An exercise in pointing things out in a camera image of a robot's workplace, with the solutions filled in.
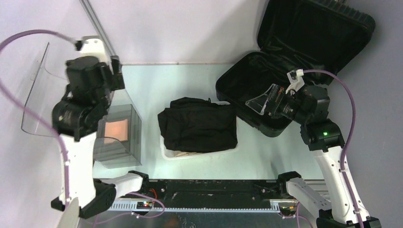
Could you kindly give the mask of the clear acrylic bin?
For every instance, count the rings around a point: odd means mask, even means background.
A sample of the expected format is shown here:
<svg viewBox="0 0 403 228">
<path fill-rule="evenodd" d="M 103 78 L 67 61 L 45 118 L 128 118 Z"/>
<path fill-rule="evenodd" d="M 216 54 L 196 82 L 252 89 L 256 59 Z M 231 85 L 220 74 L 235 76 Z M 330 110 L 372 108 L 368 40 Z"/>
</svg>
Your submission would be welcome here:
<svg viewBox="0 0 403 228">
<path fill-rule="evenodd" d="M 102 78 L 96 57 L 67 60 L 64 76 L 49 73 L 46 60 L 43 56 L 24 106 L 73 142 L 88 139 L 94 160 L 104 167 L 141 165 L 142 119 L 126 89 L 97 94 Z M 128 119 L 128 140 L 105 144 L 106 122 L 124 119 Z"/>
</svg>

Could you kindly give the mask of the black ribbed hard-shell suitcase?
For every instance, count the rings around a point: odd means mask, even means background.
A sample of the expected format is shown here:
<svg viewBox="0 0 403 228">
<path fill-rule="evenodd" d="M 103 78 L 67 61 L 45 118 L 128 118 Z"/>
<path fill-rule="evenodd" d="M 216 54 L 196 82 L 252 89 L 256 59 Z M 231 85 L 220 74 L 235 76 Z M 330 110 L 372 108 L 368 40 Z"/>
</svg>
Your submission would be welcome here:
<svg viewBox="0 0 403 228">
<path fill-rule="evenodd" d="M 259 51 L 241 58 L 216 82 L 216 96 L 234 105 L 237 116 L 268 137 L 279 136 L 290 124 L 246 106 L 270 85 L 288 86 L 287 73 L 311 69 L 305 81 L 329 85 L 370 42 L 376 23 L 370 15 L 335 0 L 271 0 L 257 35 Z"/>
</svg>

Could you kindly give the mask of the beige cloth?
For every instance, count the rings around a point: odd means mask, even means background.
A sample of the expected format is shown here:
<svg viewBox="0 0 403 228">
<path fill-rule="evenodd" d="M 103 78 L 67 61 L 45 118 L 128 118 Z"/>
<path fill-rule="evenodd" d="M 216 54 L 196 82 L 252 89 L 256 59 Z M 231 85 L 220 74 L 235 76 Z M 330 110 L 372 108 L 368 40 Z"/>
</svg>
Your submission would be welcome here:
<svg viewBox="0 0 403 228">
<path fill-rule="evenodd" d="M 192 156 L 202 154 L 200 152 L 180 152 L 177 151 L 174 157 L 184 157 L 184 156 Z"/>
</svg>

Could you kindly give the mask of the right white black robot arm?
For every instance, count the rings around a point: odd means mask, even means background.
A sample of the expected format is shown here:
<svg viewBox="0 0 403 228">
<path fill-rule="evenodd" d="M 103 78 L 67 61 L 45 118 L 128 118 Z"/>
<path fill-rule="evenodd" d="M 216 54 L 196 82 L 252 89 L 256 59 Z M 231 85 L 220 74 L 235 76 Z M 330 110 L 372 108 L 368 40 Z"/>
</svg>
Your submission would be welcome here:
<svg viewBox="0 0 403 228">
<path fill-rule="evenodd" d="M 328 199 L 301 177 L 277 184 L 277 194 L 298 200 L 316 219 L 319 228 L 379 228 L 380 220 L 370 216 L 359 199 L 348 162 L 342 158 L 347 145 L 338 125 L 328 119 L 330 98 L 316 85 L 285 89 L 272 84 L 263 94 L 246 101 L 260 115 L 285 117 L 300 124 L 300 134 L 313 153 L 328 189 Z"/>
</svg>

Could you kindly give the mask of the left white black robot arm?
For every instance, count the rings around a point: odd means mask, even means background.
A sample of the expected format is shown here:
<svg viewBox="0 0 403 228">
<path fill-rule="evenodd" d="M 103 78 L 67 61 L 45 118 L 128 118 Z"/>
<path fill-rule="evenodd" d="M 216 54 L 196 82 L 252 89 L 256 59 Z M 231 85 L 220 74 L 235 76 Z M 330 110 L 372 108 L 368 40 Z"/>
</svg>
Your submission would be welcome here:
<svg viewBox="0 0 403 228">
<path fill-rule="evenodd" d="M 150 192 L 148 175 L 137 171 L 103 180 L 93 176 L 95 162 L 106 168 L 141 163 L 141 117 L 132 104 L 112 104 L 114 92 L 125 93 L 121 68 L 117 56 L 110 64 L 93 56 L 66 62 L 68 84 L 52 110 L 52 126 L 65 144 L 62 193 L 51 201 L 53 209 L 64 211 L 76 200 L 77 216 L 88 219 L 119 197 Z"/>
</svg>

